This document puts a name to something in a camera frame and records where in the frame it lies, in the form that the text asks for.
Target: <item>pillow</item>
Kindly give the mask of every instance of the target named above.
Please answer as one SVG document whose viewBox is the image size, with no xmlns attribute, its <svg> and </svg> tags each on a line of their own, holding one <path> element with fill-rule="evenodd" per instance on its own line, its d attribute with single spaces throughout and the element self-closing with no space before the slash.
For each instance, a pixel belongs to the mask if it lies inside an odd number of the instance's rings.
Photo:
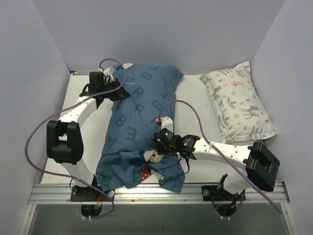
<svg viewBox="0 0 313 235">
<path fill-rule="evenodd" d="M 198 78 L 207 87 L 222 143 L 263 140 L 277 135 L 251 82 L 249 61 L 232 69 L 199 74 Z"/>
<path fill-rule="evenodd" d="M 183 77 L 174 66 L 128 63 L 124 67 L 127 79 L 123 87 L 131 97 L 113 103 L 102 155 L 154 149 L 152 135 L 159 131 L 157 116 L 164 104 L 176 99 L 175 90 Z M 122 83 L 123 68 L 115 66 L 114 69 L 114 78 Z M 168 105 L 162 116 L 174 120 L 175 104 Z"/>
<path fill-rule="evenodd" d="M 157 172 L 159 185 L 181 192 L 185 175 L 177 157 L 164 156 L 158 163 L 147 161 L 145 151 L 154 150 L 153 133 L 160 130 L 156 119 L 161 108 L 175 100 L 176 87 L 183 74 L 174 66 L 124 64 L 115 66 L 113 76 L 131 97 L 113 103 L 102 157 L 96 177 L 103 191 L 121 186 L 135 187 Z M 162 117 L 175 118 L 175 103 L 164 109 Z"/>
</svg>

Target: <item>white wall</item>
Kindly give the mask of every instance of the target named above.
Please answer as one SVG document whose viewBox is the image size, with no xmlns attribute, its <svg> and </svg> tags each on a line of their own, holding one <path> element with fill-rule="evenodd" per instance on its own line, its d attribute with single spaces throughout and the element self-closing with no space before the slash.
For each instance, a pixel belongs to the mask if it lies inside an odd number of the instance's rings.
<svg viewBox="0 0 313 235">
<path fill-rule="evenodd" d="M 101 59 L 186 74 L 252 59 L 285 0 L 33 0 L 70 70 Z"/>
<path fill-rule="evenodd" d="M 27 136 L 61 107 L 69 72 L 31 0 L 0 3 L 0 233 L 15 235 L 38 172 L 23 153 Z M 43 166 L 45 129 L 31 144 Z"/>
<path fill-rule="evenodd" d="M 252 61 L 252 78 L 278 136 L 267 141 L 281 160 L 298 234 L 313 230 L 313 1 L 286 0 Z"/>
</svg>

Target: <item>wire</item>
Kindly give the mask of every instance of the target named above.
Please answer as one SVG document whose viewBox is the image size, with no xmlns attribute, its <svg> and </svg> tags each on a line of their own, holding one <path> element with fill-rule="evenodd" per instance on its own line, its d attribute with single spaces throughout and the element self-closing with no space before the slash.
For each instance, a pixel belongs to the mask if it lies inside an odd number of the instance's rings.
<svg viewBox="0 0 313 235">
<path fill-rule="evenodd" d="M 181 169 L 180 169 L 180 167 L 182 168 L 182 166 L 180 166 L 180 165 L 179 165 L 179 164 L 180 164 L 181 159 L 182 159 L 182 157 L 180 157 L 180 159 L 178 160 L 178 164 L 177 164 L 177 166 L 178 166 L 178 170 L 179 170 L 181 173 L 183 173 L 183 174 L 188 174 L 188 173 L 189 173 L 189 171 L 190 171 L 189 159 L 188 159 L 188 158 L 186 158 L 186 159 L 185 159 L 185 160 L 186 160 L 187 167 L 188 167 L 187 172 L 184 172 L 183 170 L 181 170 Z"/>
<path fill-rule="evenodd" d="M 218 216 L 223 216 L 224 218 L 231 218 L 231 217 L 234 217 L 234 216 L 238 213 L 238 211 L 239 211 L 239 209 L 240 209 L 240 207 L 241 207 L 241 205 L 242 205 L 242 203 L 243 203 L 243 201 L 244 201 L 245 192 L 246 192 L 246 191 L 243 190 L 243 191 L 241 192 L 241 194 L 240 194 L 235 200 L 233 200 L 231 203 L 229 203 L 229 204 L 220 204 L 220 205 L 217 205 L 217 206 L 215 206 L 214 201 L 212 200 L 212 197 L 211 197 L 211 195 L 209 194 L 210 199 L 211 199 L 211 201 L 212 201 L 212 204 L 213 204 L 213 206 L 214 206 L 214 208 L 215 208 L 215 211 L 216 211 L 217 215 L 218 215 Z M 231 206 L 233 206 L 235 203 L 237 203 L 237 201 L 238 201 L 238 199 L 239 199 L 240 197 L 241 197 L 240 204 L 239 204 L 239 206 L 237 207 L 236 211 L 235 211 L 232 215 L 230 215 L 230 216 L 225 216 L 224 214 L 221 214 L 221 213 L 218 212 L 219 208 L 221 208 L 221 207 L 231 207 Z"/>
<path fill-rule="evenodd" d="M 71 178 L 71 180 L 69 182 L 69 186 L 68 186 L 71 191 L 73 191 L 72 188 L 70 187 L 70 184 L 72 183 L 72 181 L 73 181 L 73 178 Z"/>
<path fill-rule="evenodd" d="M 115 61 L 115 62 L 118 63 L 120 66 L 122 66 L 122 64 L 119 63 L 117 60 L 111 59 L 111 58 L 102 60 L 100 64 L 102 64 L 103 62 L 108 61 L 108 60 Z M 57 112 L 55 112 L 54 114 L 51 114 L 50 116 L 48 116 L 47 118 L 45 118 L 43 121 L 41 121 L 41 122 L 35 127 L 35 129 L 30 133 L 30 135 L 29 135 L 29 137 L 27 138 L 26 143 L 25 143 L 24 153 L 25 153 L 26 160 L 27 160 L 27 162 L 28 162 L 33 168 L 35 168 L 36 170 L 38 170 L 38 171 L 40 171 L 40 172 L 42 172 L 42 173 L 50 174 L 50 175 L 68 177 L 68 178 L 77 180 L 77 181 L 81 182 L 82 184 L 84 184 L 84 185 L 86 185 L 86 186 L 92 188 L 93 190 L 96 190 L 97 192 L 101 193 L 101 194 L 104 195 L 106 198 L 108 198 L 108 200 L 112 203 L 112 209 L 111 209 L 110 211 L 107 211 L 107 212 L 103 213 L 102 215 L 98 215 L 98 216 L 95 216 L 95 217 L 93 217 L 93 218 L 100 218 L 100 217 L 103 217 L 103 216 L 105 216 L 105 215 L 107 215 L 107 214 L 113 212 L 114 209 L 115 209 L 114 201 L 113 201 L 106 193 L 104 193 L 102 190 L 100 190 L 100 189 L 98 189 L 98 188 L 96 188 L 96 187 L 94 187 L 94 186 L 88 184 L 87 182 L 85 182 L 85 181 L 83 181 L 83 180 L 81 180 L 81 179 L 78 179 L 78 178 L 75 177 L 75 176 L 65 175 L 65 174 L 56 173 L 56 172 L 52 172 L 52 171 L 47 171 L 47 170 L 41 169 L 40 167 L 36 166 L 36 165 L 31 161 L 31 159 L 30 159 L 30 157 L 29 157 L 29 154 L 28 154 L 28 146 L 29 146 L 29 143 L 30 143 L 31 139 L 33 138 L 34 134 L 38 131 L 38 129 L 39 129 L 46 121 L 50 120 L 50 119 L 53 118 L 54 116 L 56 116 L 56 115 L 58 115 L 58 114 L 60 114 L 60 113 L 62 113 L 62 112 L 66 112 L 66 111 L 68 111 L 68 110 L 70 110 L 70 109 L 74 109 L 74 108 L 76 108 L 77 106 L 81 105 L 82 103 L 86 102 L 87 100 L 92 99 L 92 98 L 95 98 L 95 97 L 98 96 L 98 95 L 112 93 L 112 92 L 115 92 L 115 91 L 117 91 L 118 89 L 120 89 L 120 88 L 125 84 L 126 78 L 127 78 L 127 72 L 126 72 L 127 70 L 123 70 L 123 71 L 124 71 L 124 79 L 123 79 L 123 82 L 122 82 L 121 85 L 119 85 L 117 88 L 115 88 L 115 89 L 113 89 L 113 90 L 110 90 L 110 91 L 100 92 L 100 93 L 93 94 L 93 95 L 87 97 L 86 99 L 84 99 L 83 101 L 81 101 L 81 102 L 79 102 L 79 103 L 77 103 L 77 104 L 74 104 L 73 106 L 70 106 L 70 107 L 65 108 L 65 109 L 63 109 L 63 110 L 60 110 L 60 111 L 57 111 Z"/>
<path fill-rule="evenodd" d="M 109 84 L 110 79 L 111 79 L 111 76 L 110 76 L 110 75 L 105 75 L 105 74 L 104 74 L 104 85 Z"/>
<path fill-rule="evenodd" d="M 96 203 L 96 205 L 97 205 L 98 207 L 101 207 L 100 201 L 101 201 L 102 199 L 103 199 L 103 195 L 101 194 L 101 195 L 98 197 L 97 203 Z"/>
<path fill-rule="evenodd" d="M 166 106 L 168 106 L 169 104 L 171 104 L 171 103 L 174 103 L 174 102 L 180 102 L 180 103 L 184 103 L 184 104 L 186 104 L 187 106 L 189 106 L 191 109 L 192 109 L 192 111 L 194 111 L 194 113 L 195 113 L 195 115 L 197 116 L 197 119 L 198 119 L 198 122 L 199 122 L 199 127 L 200 127 L 200 131 L 201 131 L 201 134 L 202 134 L 202 136 L 203 136 L 203 138 L 204 138 L 204 140 L 208 143 L 208 144 L 210 144 L 211 143 L 211 141 L 209 141 L 207 138 L 206 138 L 206 136 L 205 136 L 205 134 L 204 134 L 204 131 L 203 131 L 203 128 L 202 128 L 202 124 L 201 124 L 201 120 L 200 120 L 200 117 L 199 117 L 199 115 L 198 115 L 198 113 L 197 113 L 197 111 L 195 110 L 195 108 L 194 107 L 192 107 L 189 103 L 187 103 L 186 101 L 183 101 L 183 100 L 178 100 L 178 99 L 176 99 L 176 100 L 172 100 L 172 101 L 169 101 L 169 102 L 167 102 L 163 107 L 162 107 L 162 109 L 160 110 L 160 113 L 159 113 L 159 115 L 158 115 L 158 119 L 161 117 L 161 114 L 162 114 L 162 112 L 163 112 L 163 110 L 165 109 L 165 107 Z M 246 177 L 216 146 L 214 146 L 213 144 L 211 145 L 219 154 L 220 154 L 220 156 L 232 167 L 232 168 L 234 168 L 234 170 L 238 173 L 238 174 L 240 174 L 251 186 L 252 186 L 252 188 L 254 189 L 254 190 L 256 190 L 259 194 L 261 194 L 266 200 L 268 200 L 268 202 L 269 203 L 271 203 L 272 204 L 272 206 L 280 213 L 280 214 L 282 214 L 282 212 L 281 212 L 281 210 L 278 208 L 278 206 L 262 191 L 262 190 L 260 190 L 248 177 Z"/>
</svg>

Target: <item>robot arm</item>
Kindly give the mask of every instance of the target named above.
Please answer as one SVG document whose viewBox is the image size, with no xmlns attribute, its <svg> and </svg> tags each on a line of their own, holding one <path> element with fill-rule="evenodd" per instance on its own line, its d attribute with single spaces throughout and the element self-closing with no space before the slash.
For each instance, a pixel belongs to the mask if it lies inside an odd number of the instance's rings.
<svg viewBox="0 0 313 235">
<path fill-rule="evenodd" d="M 279 168 L 279 160 L 260 142 L 253 146 L 235 146 L 211 142 L 193 135 L 181 137 L 174 135 L 173 122 L 169 117 L 157 120 L 161 130 L 154 134 L 156 150 L 160 154 L 179 154 L 187 160 L 211 160 L 227 163 L 212 147 L 217 147 L 232 163 L 239 168 L 259 189 L 273 191 Z M 219 187 L 235 195 L 250 188 L 251 185 L 239 174 L 223 175 Z"/>
<path fill-rule="evenodd" d="M 116 101 L 130 97 L 129 93 L 123 88 L 105 95 L 99 95 L 85 102 L 88 96 L 93 94 L 109 91 L 119 86 L 119 81 L 113 79 L 110 71 L 91 72 L 89 75 L 89 84 L 87 84 L 83 92 L 79 95 L 76 103 L 82 103 L 70 112 L 59 118 L 57 121 L 51 120 L 46 128 L 46 150 L 47 156 L 60 163 L 71 176 L 81 179 L 86 183 L 97 186 L 96 177 L 89 171 L 84 160 L 84 145 L 80 127 L 87 118 L 98 109 L 105 98 Z M 76 186 L 86 188 L 78 180 L 74 180 Z"/>
</svg>

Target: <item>patterned pillowcase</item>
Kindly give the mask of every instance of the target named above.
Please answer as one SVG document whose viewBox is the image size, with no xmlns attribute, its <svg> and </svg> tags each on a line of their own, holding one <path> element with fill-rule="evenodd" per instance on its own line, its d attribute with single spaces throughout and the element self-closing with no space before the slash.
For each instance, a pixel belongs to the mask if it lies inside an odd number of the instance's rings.
<svg viewBox="0 0 313 235">
<path fill-rule="evenodd" d="M 207 87 L 222 143 L 264 140 L 277 135 L 277 128 L 251 82 L 249 61 L 232 69 L 199 74 L 198 78 Z"/>
</svg>

